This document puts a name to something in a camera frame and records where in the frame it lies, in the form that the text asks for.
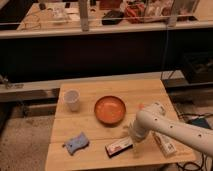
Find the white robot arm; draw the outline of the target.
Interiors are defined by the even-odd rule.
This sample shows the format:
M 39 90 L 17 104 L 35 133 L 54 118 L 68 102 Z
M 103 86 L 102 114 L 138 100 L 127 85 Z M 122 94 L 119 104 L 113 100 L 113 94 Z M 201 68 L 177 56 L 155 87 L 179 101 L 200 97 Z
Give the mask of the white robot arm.
M 213 130 L 171 120 L 165 114 L 160 102 L 138 110 L 129 125 L 131 137 L 141 142 L 150 131 L 159 132 L 213 158 Z

